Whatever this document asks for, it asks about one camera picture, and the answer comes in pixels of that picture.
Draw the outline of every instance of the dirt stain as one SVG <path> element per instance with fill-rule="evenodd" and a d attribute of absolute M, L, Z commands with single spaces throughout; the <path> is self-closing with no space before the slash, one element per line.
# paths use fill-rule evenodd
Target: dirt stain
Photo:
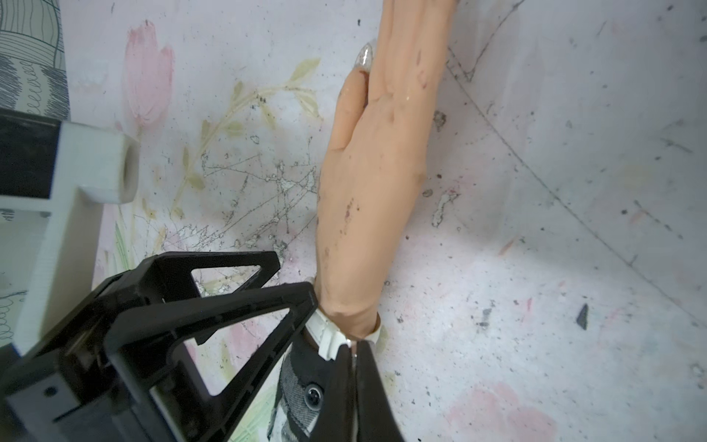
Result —
<path fill-rule="evenodd" d="M 512 240 L 510 240 L 510 241 L 508 241 L 508 242 L 506 243 L 506 245 L 504 245 L 504 246 L 501 248 L 501 250 L 498 251 L 498 256 L 504 256 L 504 255 L 506 254 L 506 252 L 508 251 L 508 249 L 510 249 L 511 246 L 513 246 L 513 242 L 514 242 L 514 241 L 515 241 L 515 238 L 512 239 Z"/>
<path fill-rule="evenodd" d="M 437 132 L 441 132 L 444 125 L 447 124 L 447 114 L 445 114 L 444 112 L 440 112 L 439 110 L 436 110 L 435 116 L 432 120 L 435 123 L 435 127 L 437 128 Z"/>

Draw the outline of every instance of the fake fingernail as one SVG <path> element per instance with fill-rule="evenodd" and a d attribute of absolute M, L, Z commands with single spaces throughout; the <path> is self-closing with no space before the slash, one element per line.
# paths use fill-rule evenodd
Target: fake fingernail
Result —
<path fill-rule="evenodd" d="M 366 43 L 365 46 L 361 48 L 356 57 L 356 63 L 353 64 L 354 68 L 362 68 L 364 71 L 370 73 L 370 68 L 373 65 L 373 45 Z"/>

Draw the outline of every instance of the white watch strap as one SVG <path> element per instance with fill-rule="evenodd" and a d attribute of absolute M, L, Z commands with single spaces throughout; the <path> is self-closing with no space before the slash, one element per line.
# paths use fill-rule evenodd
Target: white watch strap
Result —
<path fill-rule="evenodd" d="M 318 308 L 306 324 L 307 331 L 319 346 L 319 356 L 325 361 L 337 358 L 337 352 L 342 344 L 347 344 L 348 339 L 341 333 L 339 327 L 332 322 Z M 372 343 L 378 342 L 380 336 L 380 316 L 376 319 L 375 330 L 364 338 Z"/>

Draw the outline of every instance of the dirty white surface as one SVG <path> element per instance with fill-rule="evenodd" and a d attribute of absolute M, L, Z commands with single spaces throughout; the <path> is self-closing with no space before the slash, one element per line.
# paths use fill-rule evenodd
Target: dirty white surface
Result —
<path fill-rule="evenodd" d="M 379 14 L 374 0 L 64 0 L 75 122 L 138 136 L 122 92 L 128 30 L 149 20 L 173 50 L 170 104 L 139 135 L 136 203 L 105 214 L 95 280 L 165 250 L 278 249 L 279 282 L 312 276 L 312 181 Z M 431 196 L 380 309 L 379 368 L 407 440 L 704 440 L 705 16 L 702 1 L 461 2 Z M 239 109 L 242 131 L 219 133 L 185 172 L 185 147 L 199 154 L 203 120 L 222 120 L 238 81 L 243 94 L 280 85 L 313 58 L 299 87 L 319 118 L 279 90 Z M 225 276 L 197 279 L 216 294 Z M 238 325 L 193 349 L 216 361 L 209 382 L 267 330 Z M 267 417 L 247 431 L 262 436 Z"/>

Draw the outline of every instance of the pink flower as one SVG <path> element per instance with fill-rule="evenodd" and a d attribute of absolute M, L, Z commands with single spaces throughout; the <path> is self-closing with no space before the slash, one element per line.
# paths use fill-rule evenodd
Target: pink flower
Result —
<path fill-rule="evenodd" d="M 167 110 L 172 98 L 174 52 L 158 50 L 155 25 L 145 20 L 128 32 L 123 63 L 123 92 L 138 126 L 146 127 Z"/>

